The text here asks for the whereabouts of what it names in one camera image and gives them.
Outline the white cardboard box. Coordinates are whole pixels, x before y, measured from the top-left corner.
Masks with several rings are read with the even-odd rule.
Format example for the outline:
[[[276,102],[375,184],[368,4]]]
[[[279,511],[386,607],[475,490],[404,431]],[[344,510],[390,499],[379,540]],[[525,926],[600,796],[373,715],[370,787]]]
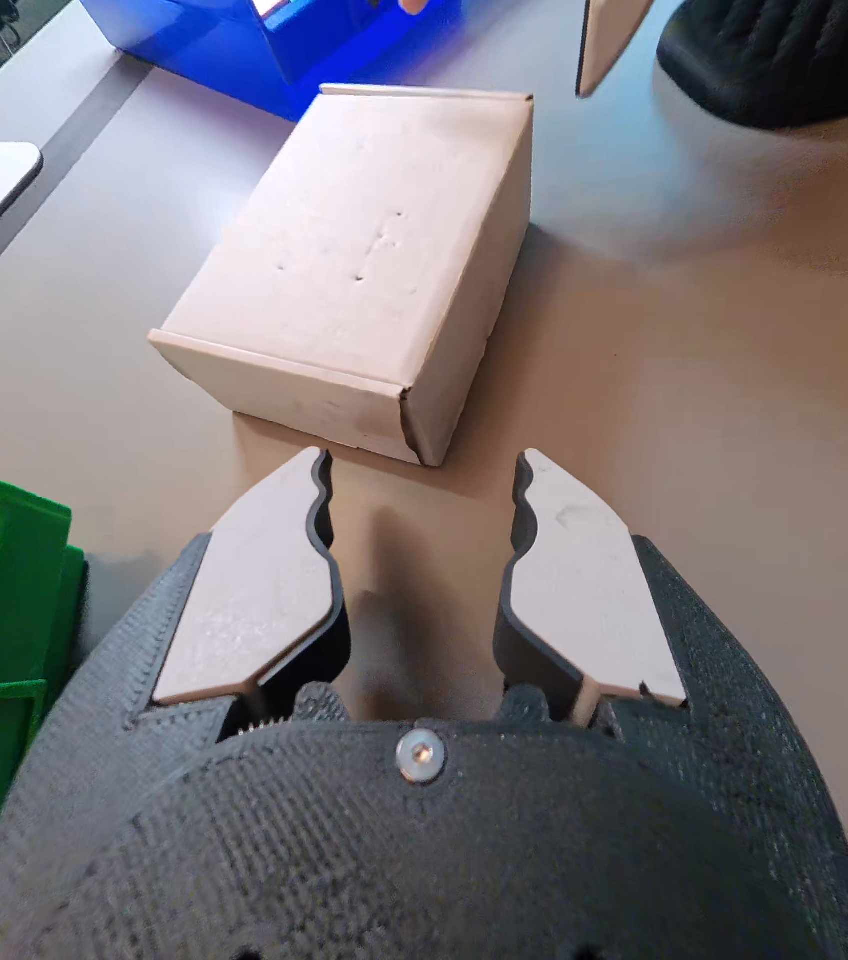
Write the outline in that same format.
[[[232,412],[440,467],[525,239],[533,114],[324,84],[148,342]]]

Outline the blue plastic bin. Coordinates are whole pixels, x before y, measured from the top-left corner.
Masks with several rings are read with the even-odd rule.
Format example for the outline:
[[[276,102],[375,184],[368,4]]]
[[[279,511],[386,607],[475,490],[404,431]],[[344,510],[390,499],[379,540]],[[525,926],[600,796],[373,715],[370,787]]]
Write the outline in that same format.
[[[456,32],[462,2],[83,1],[119,51],[288,121],[323,85],[403,83]]]

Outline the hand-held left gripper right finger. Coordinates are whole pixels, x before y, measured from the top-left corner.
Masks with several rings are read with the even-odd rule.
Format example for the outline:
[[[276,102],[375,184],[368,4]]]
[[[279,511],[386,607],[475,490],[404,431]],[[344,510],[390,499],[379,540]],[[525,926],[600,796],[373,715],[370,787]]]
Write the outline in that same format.
[[[534,448],[517,457],[512,499],[493,634],[505,686],[537,688],[552,721],[580,727],[603,699],[681,707],[685,684],[626,524]]]

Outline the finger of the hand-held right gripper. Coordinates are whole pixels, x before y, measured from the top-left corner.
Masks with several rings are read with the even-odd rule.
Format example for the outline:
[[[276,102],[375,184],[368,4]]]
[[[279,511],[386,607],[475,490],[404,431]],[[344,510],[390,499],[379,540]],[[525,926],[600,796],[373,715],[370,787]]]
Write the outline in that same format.
[[[575,96],[593,95],[644,22],[653,1],[587,1]]]

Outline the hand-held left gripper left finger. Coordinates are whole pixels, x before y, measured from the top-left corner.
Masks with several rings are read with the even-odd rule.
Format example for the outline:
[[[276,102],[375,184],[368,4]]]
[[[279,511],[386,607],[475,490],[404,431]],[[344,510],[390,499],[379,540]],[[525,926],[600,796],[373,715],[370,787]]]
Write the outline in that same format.
[[[331,683],[350,631],[330,505],[333,458],[307,447],[214,523],[153,689],[162,706],[237,697],[287,714],[297,692]]]

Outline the black round seat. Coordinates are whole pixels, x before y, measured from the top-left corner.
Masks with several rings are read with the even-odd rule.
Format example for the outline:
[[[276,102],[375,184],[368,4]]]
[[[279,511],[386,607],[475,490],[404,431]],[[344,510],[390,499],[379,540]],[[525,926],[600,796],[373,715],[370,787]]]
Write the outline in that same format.
[[[779,130],[848,116],[848,1],[687,1],[656,58],[730,124]]]

